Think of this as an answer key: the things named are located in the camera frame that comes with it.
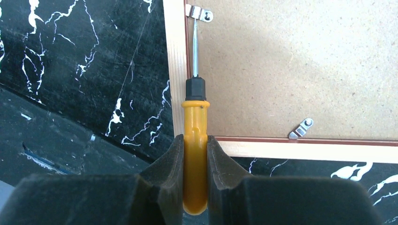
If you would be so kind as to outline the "red wooden picture frame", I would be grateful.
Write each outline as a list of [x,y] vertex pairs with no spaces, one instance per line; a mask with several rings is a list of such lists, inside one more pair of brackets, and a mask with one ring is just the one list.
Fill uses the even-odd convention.
[[395,0],[191,0],[207,132],[234,157],[398,161]]

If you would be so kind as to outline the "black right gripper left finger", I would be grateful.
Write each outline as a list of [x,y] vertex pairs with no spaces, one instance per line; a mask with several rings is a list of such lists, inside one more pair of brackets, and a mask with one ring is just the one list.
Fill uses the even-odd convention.
[[31,175],[0,213],[3,225],[180,225],[184,139],[144,171],[118,175]]

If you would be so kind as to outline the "yellow handled screwdriver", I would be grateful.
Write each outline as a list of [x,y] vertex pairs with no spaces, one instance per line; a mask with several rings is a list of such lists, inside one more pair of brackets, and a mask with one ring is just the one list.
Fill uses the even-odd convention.
[[184,109],[183,208],[200,215],[207,208],[207,109],[206,82],[199,76],[198,25],[193,23],[192,72],[186,80]]

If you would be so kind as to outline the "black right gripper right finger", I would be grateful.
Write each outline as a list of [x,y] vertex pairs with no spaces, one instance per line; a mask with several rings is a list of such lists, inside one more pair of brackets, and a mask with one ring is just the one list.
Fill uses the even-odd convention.
[[365,189],[348,180],[250,174],[207,141],[211,225],[379,225]]

